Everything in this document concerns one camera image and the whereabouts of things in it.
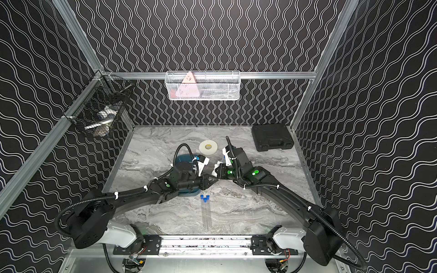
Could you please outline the white wipe cloth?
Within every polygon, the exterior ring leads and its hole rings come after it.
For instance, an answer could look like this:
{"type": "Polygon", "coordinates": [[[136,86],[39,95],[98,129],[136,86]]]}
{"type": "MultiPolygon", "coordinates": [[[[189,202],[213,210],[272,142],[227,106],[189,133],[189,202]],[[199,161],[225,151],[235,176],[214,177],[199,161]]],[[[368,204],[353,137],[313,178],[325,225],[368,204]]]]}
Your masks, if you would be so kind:
{"type": "Polygon", "coordinates": [[[217,162],[214,165],[213,171],[211,173],[212,176],[219,178],[220,177],[220,168],[221,168],[222,163],[217,162]]]}

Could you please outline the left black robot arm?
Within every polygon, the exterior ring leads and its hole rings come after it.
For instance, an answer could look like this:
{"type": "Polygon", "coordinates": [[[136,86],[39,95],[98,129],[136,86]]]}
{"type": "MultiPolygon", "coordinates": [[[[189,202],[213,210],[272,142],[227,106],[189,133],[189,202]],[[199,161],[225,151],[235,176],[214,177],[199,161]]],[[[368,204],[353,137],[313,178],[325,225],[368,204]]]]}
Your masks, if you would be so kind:
{"type": "Polygon", "coordinates": [[[168,202],[183,191],[206,190],[218,181],[217,176],[204,174],[196,162],[179,162],[147,185],[122,192],[95,191],[85,199],[65,207],[55,217],[55,229],[71,238],[77,249],[96,243],[122,248],[137,246],[142,239],[133,225],[112,223],[112,219],[147,205],[168,202]]]}

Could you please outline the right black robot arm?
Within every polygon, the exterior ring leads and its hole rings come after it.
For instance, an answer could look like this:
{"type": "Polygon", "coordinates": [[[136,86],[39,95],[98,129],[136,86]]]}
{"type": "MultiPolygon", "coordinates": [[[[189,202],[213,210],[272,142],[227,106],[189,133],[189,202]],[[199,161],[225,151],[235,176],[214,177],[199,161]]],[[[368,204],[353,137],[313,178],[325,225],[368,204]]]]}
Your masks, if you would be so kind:
{"type": "Polygon", "coordinates": [[[300,238],[302,249],[316,263],[326,266],[335,259],[349,267],[367,270],[363,255],[344,235],[336,210],[300,197],[268,170],[254,166],[242,148],[229,144],[222,153],[224,161],[215,166],[215,176],[269,199],[297,220],[305,232],[300,238]]]}

